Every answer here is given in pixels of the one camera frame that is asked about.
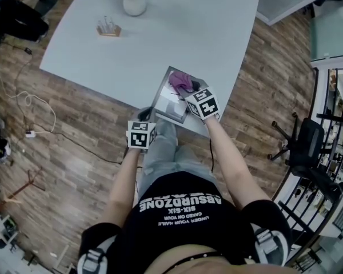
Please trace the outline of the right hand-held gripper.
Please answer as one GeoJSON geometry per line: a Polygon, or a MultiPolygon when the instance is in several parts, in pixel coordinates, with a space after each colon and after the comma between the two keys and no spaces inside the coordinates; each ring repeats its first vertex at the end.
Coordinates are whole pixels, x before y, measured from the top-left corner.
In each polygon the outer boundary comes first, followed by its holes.
{"type": "Polygon", "coordinates": [[[201,120],[216,116],[220,112],[214,90],[202,79],[192,79],[192,89],[179,86],[177,91],[184,97],[190,112],[201,120]]]}

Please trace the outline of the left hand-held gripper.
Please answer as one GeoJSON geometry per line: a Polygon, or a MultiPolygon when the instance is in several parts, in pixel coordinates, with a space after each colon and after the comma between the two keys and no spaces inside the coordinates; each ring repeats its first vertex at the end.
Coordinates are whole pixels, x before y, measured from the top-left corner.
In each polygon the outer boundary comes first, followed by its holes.
{"type": "Polygon", "coordinates": [[[153,107],[138,110],[127,123],[127,146],[147,151],[156,137],[153,107]]]}

